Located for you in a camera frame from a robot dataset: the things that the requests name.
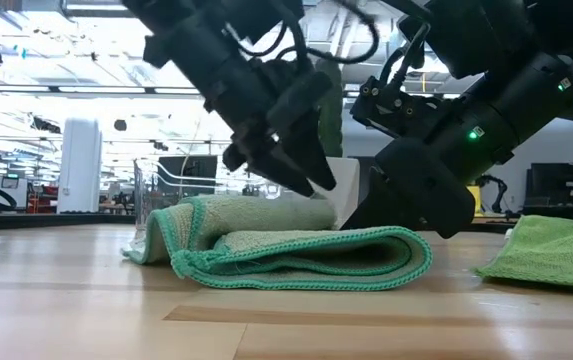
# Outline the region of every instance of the wooden table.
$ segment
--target wooden table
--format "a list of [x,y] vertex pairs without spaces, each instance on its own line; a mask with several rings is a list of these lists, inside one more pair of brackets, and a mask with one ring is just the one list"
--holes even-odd
[[485,284],[462,234],[379,293],[212,290],[122,261],[132,226],[0,232],[0,359],[573,360],[573,293]]

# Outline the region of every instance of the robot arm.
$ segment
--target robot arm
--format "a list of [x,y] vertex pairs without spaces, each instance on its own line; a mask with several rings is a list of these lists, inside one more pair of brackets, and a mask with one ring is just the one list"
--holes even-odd
[[[173,61],[205,97],[206,109],[234,131],[224,154],[229,169],[248,163],[251,171],[307,196],[313,194],[309,179],[335,186],[315,107],[331,84],[307,55],[343,63],[373,55],[379,40],[374,22],[353,2],[334,0],[368,25],[374,43],[363,56],[339,59],[306,48],[298,25],[301,0],[123,1],[154,33],[144,59],[157,67]],[[376,156],[371,193],[345,228],[426,221],[447,238],[473,218],[474,200],[464,184],[508,161],[555,117],[573,120],[573,2],[384,2],[408,14],[399,27],[410,41],[395,51],[382,77],[362,86],[352,114],[395,141]],[[255,43],[282,21],[295,39],[285,50],[296,51],[295,61],[281,60],[285,52],[265,63],[242,56],[236,38]],[[455,78],[484,75],[452,101],[405,94],[406,72],[423,65],[425,44]]]

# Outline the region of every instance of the folded towel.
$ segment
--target folded towel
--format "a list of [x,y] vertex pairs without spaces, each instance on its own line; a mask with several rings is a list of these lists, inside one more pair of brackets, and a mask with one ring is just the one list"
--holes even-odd
[[522,217],[499,256],[475,272],[482,277],[573,286],[573,220]]
[[401,227],[331,231],[325,200],[187,198],[151,213],[138,264],[170,261],[180,277],[216,288],[375,291],[431,265],[429,245]]

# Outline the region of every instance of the ceiling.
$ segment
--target ceiling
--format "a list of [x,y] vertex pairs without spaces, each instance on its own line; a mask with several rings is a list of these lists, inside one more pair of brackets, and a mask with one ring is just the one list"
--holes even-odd
[[[56,166],[61,137],[34,129],[34,116],[63,128],[67,117],[86,115],[100,119],[102,124],[107,139],[105,164],[124,161],[132,170],[131,160],[136,157],[156,157],[163,153],[221,154],[225,145],[205,145],[203,140],[226,140],[230,130],[217,115],[209,115],[202,109],[198,96],[172,95],[172,90],[177,88],[181,88],[182,93],[192,89],[191,83],[172,63],[155,69],[142,60],[144,37],[150,32],[139,20],[120,17],[126,13],[120,8],[119,0],[68,0],[65,3],[67,9],[63,12],[60,0],[6,1],[4,4],[11,7],[0,8],[3,55],[0,91],[7,90],[0,93],[0,136],[26,138],[15,145],[0,138],[2,153],[32,154],[41,163],[47,159]],[[368,29],[345,9],[330,0],[305,0],[305,3],[306,17],[301,24],[310,47],[344,57],[357,56],[370,47]],[[347,90],[357,90],[369,76],[378,75],[388,55],[404,41],[395,27],[401,13],[380,1],[360,0],[358,4],[376,17],[382,40],[377,53],[366,63],[343,67]],[[247,47],[256,51],[269,47],[278,31],[279,28],[273,29],[259,43],[247,44]],[[292,44],[288,34],[272,56]],[[455,80],[441,62],[430,58],[417,73],[418,76],[409,77],[404,84],[406,91],[459,94],[474,80]],[[51,94],[47,87],[35,93],[32,90],[36,88],[24,89],[26,85],[69,87],[74,94]],[[96,88],[93,93],[75,91],[81,86]],[[120,92],[143,87],[167,88],[171,95],[162,96],[159,92],[138,96],[102,95],[110,89]],[[127,131],[114,129],[117,119],[127,120]],[[349,132],[346,135],[350,136],[356,127],[346,129]],[[169,151],[155,150],[149,142],[151,139],[170,144]],[[201,140],[202,144],[190,144],[193,140]]]

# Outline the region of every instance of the green towel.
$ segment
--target green towel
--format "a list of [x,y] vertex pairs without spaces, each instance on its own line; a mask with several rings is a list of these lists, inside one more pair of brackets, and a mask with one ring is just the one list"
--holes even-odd
[[216,288],[375,291],[431,265],[429,245],[401,227],[331,231],[325,200],[187,198],[151,213],[138,264],[170,261],[180,277]]
[[573,220],[522,217],[482,277],[573,286]]

